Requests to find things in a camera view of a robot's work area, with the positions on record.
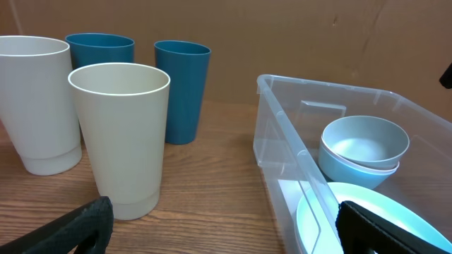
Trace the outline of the light blue bowl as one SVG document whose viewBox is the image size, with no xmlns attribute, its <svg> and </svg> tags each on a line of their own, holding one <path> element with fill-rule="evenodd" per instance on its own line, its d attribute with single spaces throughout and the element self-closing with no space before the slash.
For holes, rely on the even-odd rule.
<svg viewBox="0 0 452 254">
<path fill-rule="evenodd" d="M 319 167 L 329 179 L 336 182 L 351 183 L 369 189 L 374 189 L 384 182 L 390 175 L 369 174 L 346 166 L 333 159 L 319 145 Z"/>
</svg>

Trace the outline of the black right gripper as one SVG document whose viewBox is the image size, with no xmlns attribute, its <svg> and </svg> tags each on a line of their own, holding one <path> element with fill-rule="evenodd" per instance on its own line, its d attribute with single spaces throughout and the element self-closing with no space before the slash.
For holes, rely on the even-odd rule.
<svg viewBox="0 0 452 254">
<path fill-rule="evenodd" d="M 446 89 L 452 88 L 452 63 L 444 71 L 444 73 L 442 74 L 442 76 L 439 79 L 439 82 Z"/>
</svg>

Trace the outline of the light blue plate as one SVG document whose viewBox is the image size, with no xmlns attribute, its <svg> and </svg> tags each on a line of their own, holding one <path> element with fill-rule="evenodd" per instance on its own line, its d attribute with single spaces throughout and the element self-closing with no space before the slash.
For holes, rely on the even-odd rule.
<svg viewBox="0 0 452 254">
<path fill-rule="evenodd" d="M 400 203 L 371 189 L 349 183 L 328 184 L 338 202 L 351 200 L 422 240 L 451 252 L 451 242 L 420 216 Z M 342 253 L 326 216 L 312 190 L 299 201 L 296 222 L 300 241 L 308 253 Z"/>
</svg>

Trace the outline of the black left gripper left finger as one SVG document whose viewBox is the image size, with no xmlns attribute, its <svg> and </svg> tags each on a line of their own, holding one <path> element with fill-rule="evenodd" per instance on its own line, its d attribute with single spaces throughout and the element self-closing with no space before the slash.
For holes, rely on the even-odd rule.
<svg viewBox="0 0 452 254">
<path fill-rule="evenodd" d="M 2 245 L 1 252 L 104 254 L 113 225 L 112 203 L 102 196 Z"/>
</svg>

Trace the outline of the pink bowl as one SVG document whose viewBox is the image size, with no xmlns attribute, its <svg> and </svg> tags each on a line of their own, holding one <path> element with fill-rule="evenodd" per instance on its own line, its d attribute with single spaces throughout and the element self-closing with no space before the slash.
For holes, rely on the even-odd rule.
<svg viewBox="0 0 452 254">
<path fill-rule="evenodd" d="M 354 162 L 351 162 L 350 160 L 347 160 L 344 157 L 341 157 L 340 155 L 336 154 L 334 151 L 332 151 L 332 149 L 330 149 L 327 144 L 325 143 L 325 141 L 322 139 L 320 139 L 320 146 L 329 154 L 333 157 L 333 159 L 341 162 L 342 164 L 352 167 L 353 169 L 356 169 L 358 171 L 362 171 L 362 172 L 367 172 L 369 174 L 377 174 L 377 175 L 389 175 L 389 174 L 393 174 L 400 166 L 400 162 L 397 162 L 397 164 L 395 164 L 394 166 L 391 166 L 389 168 L 371 168 L 371 167 L 366 167 L 366 166 L 362 166 L 360 164 L 356 164 Z"/>
</svg>

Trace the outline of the grey bowl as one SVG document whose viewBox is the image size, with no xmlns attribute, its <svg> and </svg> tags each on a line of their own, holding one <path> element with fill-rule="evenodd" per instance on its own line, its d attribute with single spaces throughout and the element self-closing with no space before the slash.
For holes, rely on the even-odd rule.
<svg viewBox="0 0 452 254">
<path fill-rule="evenodd" d="M 329 123 L 321 139 L 334 153 L 372 169 L 392 169 L 410 138 L 398 124 L 376 116 L 346 116 Z"/>
</svg>

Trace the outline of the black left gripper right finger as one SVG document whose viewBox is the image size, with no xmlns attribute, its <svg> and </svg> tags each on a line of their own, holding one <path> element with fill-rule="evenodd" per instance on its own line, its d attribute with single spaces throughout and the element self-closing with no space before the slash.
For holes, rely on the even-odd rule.
<svg viewBox="0 0 452 254">
<path fill-rule="evenodd" d="M 335 227 L 344 254 L 447 254 L 349 200 L 339 204 Z"/>
</svg>

